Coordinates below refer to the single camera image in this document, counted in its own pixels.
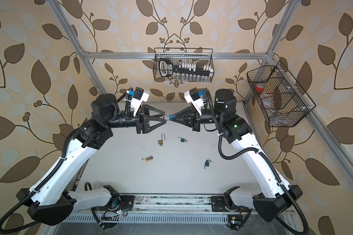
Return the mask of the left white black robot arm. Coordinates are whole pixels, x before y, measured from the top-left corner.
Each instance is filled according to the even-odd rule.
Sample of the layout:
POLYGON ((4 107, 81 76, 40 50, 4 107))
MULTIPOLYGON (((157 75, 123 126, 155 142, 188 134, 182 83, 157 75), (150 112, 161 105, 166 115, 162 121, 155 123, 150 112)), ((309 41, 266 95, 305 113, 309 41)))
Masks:
POLYGON ((67 185, 81 167, 104 143, 113 136, 113 128, 135 127, 138 134, 147 134, 164 125, 164 111, 146 105, 149 92, 137 87, 121 96, 126 101, 125 109, 119 109, 114 94, 101 94, 92 102, 92 117, 65 139, 61 156, 30 189, 20 190, 19 203, 0 219, 0 235, 15 233, 36 224, 54 226, 64 221, 71 213, 112 204, 118 192, 111 186, 97 190, 74 193, 67 185), (4 222, 22 205, 34 220, 17 228, 4 229, 4 222))

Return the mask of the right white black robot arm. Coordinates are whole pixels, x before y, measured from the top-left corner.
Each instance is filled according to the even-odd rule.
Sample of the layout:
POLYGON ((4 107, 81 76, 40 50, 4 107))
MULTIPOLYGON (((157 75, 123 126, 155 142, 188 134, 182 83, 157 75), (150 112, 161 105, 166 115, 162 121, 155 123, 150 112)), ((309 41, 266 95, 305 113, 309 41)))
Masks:
POLYGON ((291 185, 275 168, 260 147, 245 119, 236 113, 237 99, 228 89, 219 89, 212 97, 207 88, 193 88, 183 94, 191 106, 170 118, 199 132, 201 125, 214 124, 218 131, 218 153, 224 160, 242 157, 260 185, 260 192, 244 190, 238 186, 224 193, 225 210, 238 212, 248 209, 241 220, 231 220, 229 227, 239 231, 252 211, 265 221, 276 220, 294 235, 309 234, 308 221, 297 204, 303 195, 301 188, 291 185))

